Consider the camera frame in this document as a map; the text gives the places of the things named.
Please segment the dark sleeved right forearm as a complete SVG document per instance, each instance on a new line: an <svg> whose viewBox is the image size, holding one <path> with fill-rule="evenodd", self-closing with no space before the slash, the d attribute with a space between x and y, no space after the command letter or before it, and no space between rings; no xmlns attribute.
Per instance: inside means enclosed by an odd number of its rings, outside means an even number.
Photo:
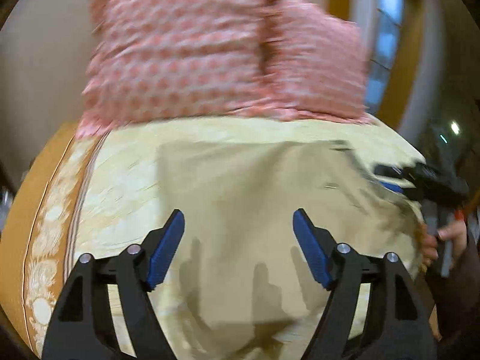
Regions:
<svg viewBox="0 0 480 360"><path fill-rule="evenodd" d="M427 271L425 281L437 308L442 339L479 329L479 255L470 233L466 249L456 259L449 276Z"/></svg>

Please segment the person's right hand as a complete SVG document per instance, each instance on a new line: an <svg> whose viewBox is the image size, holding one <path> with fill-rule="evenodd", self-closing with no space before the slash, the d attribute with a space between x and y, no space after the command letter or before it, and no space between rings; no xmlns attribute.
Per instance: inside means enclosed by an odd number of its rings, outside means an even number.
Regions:
<svg viewBox="0 0 480 360"><path fill-rule="evenodd" d="M446 226L439 228L437 236L427 232L427 225L422 224L421 255L422 265L429 267L439 258L439 242L451 242L451 265L453 268L456 261L465 252L467 246L467 229L463 220L454 220Z"/></svg>

